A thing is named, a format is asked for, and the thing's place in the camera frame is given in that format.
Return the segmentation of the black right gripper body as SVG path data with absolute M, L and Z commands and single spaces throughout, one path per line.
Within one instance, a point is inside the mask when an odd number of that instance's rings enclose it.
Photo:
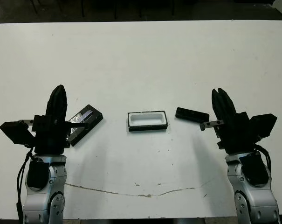
M 203 122 L 200 125 L 201 131 L 213 128 L 220 141 L 217 146 L 225 150 L 227 154 L 239 154 L 252 152 L 254 141 L 252 133 L 249 131 L 250 119 L 246 112 L 223 115 L 216 121 Z

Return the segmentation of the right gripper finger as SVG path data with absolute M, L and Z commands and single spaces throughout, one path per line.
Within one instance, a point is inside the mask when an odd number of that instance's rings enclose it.
M 221 96 L 221 88 L 218 88 L 218 90 L 213 89 L 212 90 L 212 107 L 213 111 L 215 113 L 215 116 L 217 120 L 221 120 L 222 115 L 222 96 Z
M 221 97 L 221 115 L 223 120 L 232 120 L 232 118 L 236 115 L 236 109 L 231 98 L 222 88 L 218 89 L 218 93 Z

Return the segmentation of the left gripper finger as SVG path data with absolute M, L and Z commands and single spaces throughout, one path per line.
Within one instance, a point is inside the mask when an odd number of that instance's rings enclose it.
M 50 98 L 48 100 L 48 103 L 47 103 L 47 115 L 51 115 L 51 116 L 54 116 L 56 117 L 57 116 L 57 99 L 58 99 L 58 91 L 59 91 L 59 86 L 55 87 L 54 90 L 52 91 L 51 95 L 50 95 Z
M 58 118 L 61 121 L 65 121 L 67 111 L 67 95 L 63 85 L 59 85 L 58 90 Z

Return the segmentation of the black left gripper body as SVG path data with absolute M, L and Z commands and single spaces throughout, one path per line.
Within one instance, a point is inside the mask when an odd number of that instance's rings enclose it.
M 34 147 L 38 154 L 62 154 L 69 147 L 71 129 L 88 128 L 85 123 L 71 123 L 51 115 L 35 115 L 33 119 L 21 119 L 19 122 L 26 130 L 22 144 Z

